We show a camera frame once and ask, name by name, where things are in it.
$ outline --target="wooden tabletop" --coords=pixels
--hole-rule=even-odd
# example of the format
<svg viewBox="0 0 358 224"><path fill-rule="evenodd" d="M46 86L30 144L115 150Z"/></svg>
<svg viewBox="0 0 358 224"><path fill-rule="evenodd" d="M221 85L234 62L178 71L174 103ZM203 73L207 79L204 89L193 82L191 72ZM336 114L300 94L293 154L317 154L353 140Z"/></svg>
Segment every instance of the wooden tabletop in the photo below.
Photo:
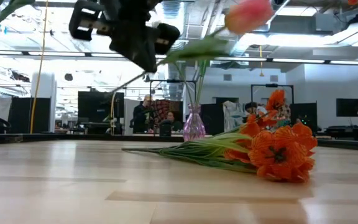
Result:
<svg viewBox="0 0 358 224"><path fill-rule="evenodd" d="M304 185L121 151L168 145L2 144L0 224L358 224L358 151L317 148Z"/></svg>

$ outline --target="ceiling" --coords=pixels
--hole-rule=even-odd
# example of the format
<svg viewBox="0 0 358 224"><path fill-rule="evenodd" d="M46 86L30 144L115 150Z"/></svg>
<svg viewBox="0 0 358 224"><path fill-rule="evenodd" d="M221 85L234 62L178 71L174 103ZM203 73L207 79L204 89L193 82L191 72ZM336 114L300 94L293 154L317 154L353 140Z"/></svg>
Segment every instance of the ceiling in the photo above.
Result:
<svg viewBox="0 0 358 224"><path fill-rule="evenodd" d="M176 26L181 31L180 39L174 47L183 46L183 43L200 39L210 34L218 27L224 25L224 15L222 12L239 0L183 0L181 1L164 1L159 4L155 12L151 12L152 18L148 24L156 21L163 21ZM68 23L73 12L74 0L51 0L47 9L47 28L45 37L45 50L52 52L111 52L108 48L111 39L94 34L91 42L84 42L73 39L68 32ZM33 6L26 6L17 10L9 16L0 26L0 50L11 51L40 51L42 48L42 37L44 31L45 1L37 1ZM310 21L318 11L326 14L333 12L347 12L358 9L356 6L348 6L347 1L316 1L304 0L289 1L288 4L278 10L278 16L272 21L271 30L291 29L289 21ZM294 40L300 40L304 33L291 33ZM241 37L223 32L220 38L230 41L233 49L241 40ZM318 48L305 45L305 41L296 47L276 46L273 44L260 44L259 46L246 45L244 49L233 51L238 56L250 57L284 57L284 58L326 58L326 59L356 59L358 58L358 47L335 47L335 48ZM32 79L32 74L37 71L39 60L31 57L3 57L0 56L0 83L15 83L11 80L11 74L7 72L12 70ZM281 72L292 69L294 64L287 63L265 63L264 68L277 68ZM89 58L74 58L62 60L59 58L47 58L44 68L53 68L56 70L55 75L58 80L58 91L60 103L75 103L75 96L78 90L87 90L87 86L103 86L103 90L111 91L115 86L123 84L125 81L140 74L142 70L136 65L117 60L97 60ZM250 62L246 66L238 65L234 68L248 68L253 70L260 68L259 62ZM177 78L177 72L171 67L160 67L158 72L151 75L151 79ZM68 82L64 79L66 73L73 75L73 81ZM139 95L147 94L149 83L143 80L137 80L127 90L128 95L136 98ZM180 98L183 88L180 85L167 84L162 82L156 87L156 95L162 97ZM29 94L26 88L6 87L7 92L16 91L18 95Z"/></svg>

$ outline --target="pink flower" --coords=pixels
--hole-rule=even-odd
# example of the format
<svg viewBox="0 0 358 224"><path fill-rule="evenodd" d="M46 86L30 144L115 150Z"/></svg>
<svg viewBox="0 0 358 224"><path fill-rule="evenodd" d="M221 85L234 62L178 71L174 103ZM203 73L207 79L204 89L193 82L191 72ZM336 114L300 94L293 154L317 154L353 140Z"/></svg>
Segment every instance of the pink flower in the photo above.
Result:
<svg viewBox="0 0 358 224"><path fill-rule="evenodd" d="M229 31L245 34L264 25L273 14L269 0L243 0L230 8L224 23Z"/></svg>

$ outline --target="pink glass vase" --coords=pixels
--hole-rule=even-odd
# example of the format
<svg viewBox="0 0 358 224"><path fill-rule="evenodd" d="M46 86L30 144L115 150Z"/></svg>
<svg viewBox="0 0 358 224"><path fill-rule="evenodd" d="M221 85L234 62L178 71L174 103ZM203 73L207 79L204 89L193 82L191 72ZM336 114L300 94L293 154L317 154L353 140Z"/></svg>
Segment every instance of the pink glass vase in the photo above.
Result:
<svg viewBox="0 0 358 224"><path fill-rule="evenodd" d="M200 117L200 105L189 105L189 117L183 128L183 138L185 141L197 140L205 137L204 123Z"/></svg>

